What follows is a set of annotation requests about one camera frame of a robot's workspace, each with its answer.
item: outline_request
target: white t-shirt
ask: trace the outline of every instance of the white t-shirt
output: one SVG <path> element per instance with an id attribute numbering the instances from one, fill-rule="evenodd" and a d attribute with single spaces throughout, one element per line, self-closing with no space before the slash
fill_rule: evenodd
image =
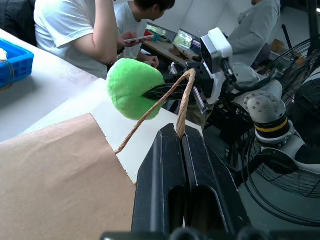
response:
<path id="1" fill-rule="evenodd" d="M 38 47 L 105 79 L 107 67 L 70 44 L 93 34 L 95 19 L 95 0 L 36 0 L 34 21 Z"/>
<path id="2" fill-rule="evenodd" d="M 114 12 L 116 17 L 116 24 L 118 26 L 118 35 L 125 32 L 134 31 L 138 38 L 145 35 L 147 28 L 147 21 L 145 19 L 141 22 L 137 22 L 132 10 L 129 6 L 129 2 L 114 5 Z M 134 47 L 126 47 L 123 54 L 120 56 L 127 59 L 136 59 L 139 52 L 141 51 L 142 44 L 138 44 Z"/>

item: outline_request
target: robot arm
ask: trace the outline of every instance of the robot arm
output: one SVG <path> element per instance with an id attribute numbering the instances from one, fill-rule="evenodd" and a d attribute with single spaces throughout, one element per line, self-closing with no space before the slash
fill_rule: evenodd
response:
<path id="1" fill-rule="evenodd" d="M 299 169 L 320 174 L 320 153 L 305 144 L 286 115 L 283 88 L 278 81 L 281 74 L 275 71 L 268 77 L 261 76 L 245 64 L 230 63 L 232 54 L 232 47 L 220 29 L 211 30 L 201 38 L 202 63 L 187 63 L 186 67 L 173 63 L 172 74 L 165 77 L 167 84 L 145 96 L 162 97 L 185 71 L 193 68 L 196 71 L 193 99 L 202 114 L 226 92 L 233 94 L 233 102 L 249 113 L 255 125 L 266 164 L 273 162 L 276 168 L 272 169 L 287 174 Z M 187 82 L 182 84 L 171 99 L 181 99 L 186 85 Z"/>

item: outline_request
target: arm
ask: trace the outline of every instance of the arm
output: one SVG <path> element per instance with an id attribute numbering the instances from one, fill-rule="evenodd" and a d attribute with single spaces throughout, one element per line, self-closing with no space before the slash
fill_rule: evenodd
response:
<path id="1" fill-rule="evenodd" d="M 230 40 L 234 54 L 247 53 L 261 48 L 270 37 L 278 22 L 278 11 L 274 6 L 266 6 L 255 14 L 251 33 L 238 40 Z"/>
<path id="2" fill-rule="evenodd" d="M 76 39 L 72 44 L 82 53 L 103 64 L 117 60 L 118 30 L 113 0 L 95 0 L 95 24 L 92 34 Z"/>

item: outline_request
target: black hair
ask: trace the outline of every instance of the black hair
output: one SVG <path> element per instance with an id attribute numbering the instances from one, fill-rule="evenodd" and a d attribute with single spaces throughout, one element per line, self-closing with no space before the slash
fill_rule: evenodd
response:
<path id="1" fill-rule="evenodd" d="M 160 7 L 160 11 L 172 9 L 176 3 L 176 0 L 134 0 L 136 6 L 145 11 L 153 8 L 154 5 Z"/>

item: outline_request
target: gray shirt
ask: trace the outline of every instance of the gray shirt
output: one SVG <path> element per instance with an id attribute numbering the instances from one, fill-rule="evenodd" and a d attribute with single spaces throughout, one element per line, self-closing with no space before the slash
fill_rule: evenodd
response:
<path id="1" fill-rule="evenodd" d="M 239 27 L 228 38 L 232 62 L 254 63 L 279 20 L 280 8 L 280 0 L 263 0 L 240 16 Z"/>

